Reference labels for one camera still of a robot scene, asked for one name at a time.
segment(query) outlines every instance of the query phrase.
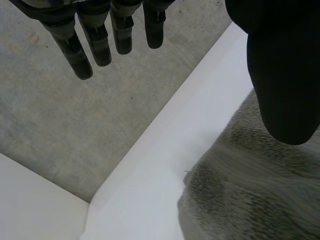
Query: gloved hand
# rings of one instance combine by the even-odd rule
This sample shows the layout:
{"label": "gloved hand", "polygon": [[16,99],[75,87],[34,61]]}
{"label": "gloved hand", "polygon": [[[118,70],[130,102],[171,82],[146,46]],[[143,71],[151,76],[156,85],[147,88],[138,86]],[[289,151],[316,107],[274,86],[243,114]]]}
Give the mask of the gloved hand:
{"label": "gloved hand", "polygon": [[307,142],[320,124],[320,1],[225,3],[248,33],[248,71],[266,129],[286,144]]}
{"label": "gloved hand", "polygon": [[113,37],[119,54],[132,50],[132,15],[143,4],[145,33],[150,48],[164,40],[165,10],[175,0],[9,0],[29,18],[39,20],[51,33],[78,78],[93,75],[91,65],[75,31],[75,14],[98,66],[107,66],[112,57],[105,20],[110,12]]}

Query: gray concrete surface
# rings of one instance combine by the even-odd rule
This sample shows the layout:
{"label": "gray concrete surface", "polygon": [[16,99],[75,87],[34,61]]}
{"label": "gray concrete surface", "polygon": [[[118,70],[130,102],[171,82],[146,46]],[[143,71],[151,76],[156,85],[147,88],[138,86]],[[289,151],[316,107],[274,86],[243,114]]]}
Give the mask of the gray concrete surface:
{"label": "gray concrete surface", "polygon": [[160,49],[147,46],[143,10],[133,17],[133,51],[94,64],[79,80],[43,26],[0,4],[0,153],[90,202],[179,86],[228,27],[222,0],[177,0]]}

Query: white board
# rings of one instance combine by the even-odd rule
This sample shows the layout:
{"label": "white board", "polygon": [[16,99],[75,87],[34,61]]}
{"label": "white board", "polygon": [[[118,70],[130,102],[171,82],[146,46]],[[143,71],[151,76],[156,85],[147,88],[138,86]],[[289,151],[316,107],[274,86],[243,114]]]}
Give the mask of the white board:
{"label": "white board", "polygon": [[0,239],[78,240],[89,204],[0,154]]}
{"label": "white board", "polygon": [[247,35],[231,24],[99,189],[81,240],[182,240],[189,171],[249,94]]}

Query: gray fur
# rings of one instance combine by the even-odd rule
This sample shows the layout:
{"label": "gray fur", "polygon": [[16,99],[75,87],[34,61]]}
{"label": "gray fur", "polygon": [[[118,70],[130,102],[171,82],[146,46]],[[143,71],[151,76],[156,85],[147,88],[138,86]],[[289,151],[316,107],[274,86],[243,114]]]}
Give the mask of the gray fur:
{"label": "gray fur", "polygon": [[320,239],[319,146],[319,130],[299,146],[273,139],[250,93],[185,179],[185,239]]}

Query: glove finger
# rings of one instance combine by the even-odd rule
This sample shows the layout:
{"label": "glove finger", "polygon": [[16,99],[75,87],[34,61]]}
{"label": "glove finger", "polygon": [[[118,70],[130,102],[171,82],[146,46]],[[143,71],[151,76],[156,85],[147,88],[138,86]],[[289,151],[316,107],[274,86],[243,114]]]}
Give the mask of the glove finger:
{"label": "glove finger", "polygon": [[93,71],[75,31],[75,23],[74,18],[56,23],[42,22],[58,44],[74,73],[78,78],[85,80],[92,77]]}
{"label": "glove finger", "polygon": [[160,48],[164,41],[164,23],[166,9],[175,0],[144,0],[144,24],[148,46],[151,49]]}
{"label": "glove finger", "polygon": [[125,55],[132,50],[132,15],[140,7],[142,0],[112,0],[111,22],[116,50]]}
{"label": "glove finger", "polygon": [[111,63],[105,20],[111,1],[89,0],[78,3],[77,15],[89,43],[96,64],[100,67]]}

